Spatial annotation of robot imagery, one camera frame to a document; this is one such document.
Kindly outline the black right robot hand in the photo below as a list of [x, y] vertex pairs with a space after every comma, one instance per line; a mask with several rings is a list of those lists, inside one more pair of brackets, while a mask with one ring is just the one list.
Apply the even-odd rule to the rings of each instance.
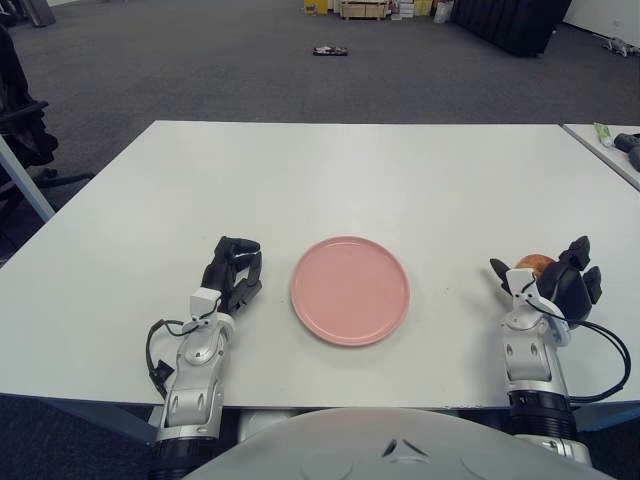
[[590, 264], [590, 250], [589, 238], [581, 236], [557, 258], [531, 254], [514, 267], [492, 258], [490, 266], [513, 300], [504, 324], [521, 332], [545, 324], [559, 345], [567, 344], [577, 328], [605, 334], [604, 327], [588, 320], [602, 295], [601, 271]]

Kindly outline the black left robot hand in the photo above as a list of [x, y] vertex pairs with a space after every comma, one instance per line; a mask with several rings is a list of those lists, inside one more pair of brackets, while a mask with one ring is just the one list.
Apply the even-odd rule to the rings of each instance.
[[233, 315], [247, 305], [262, 287], [261, 268], [258, 242], [222, 236], [201, 281], [201, 287], [220, 294], [215, 301], [215, 311]]

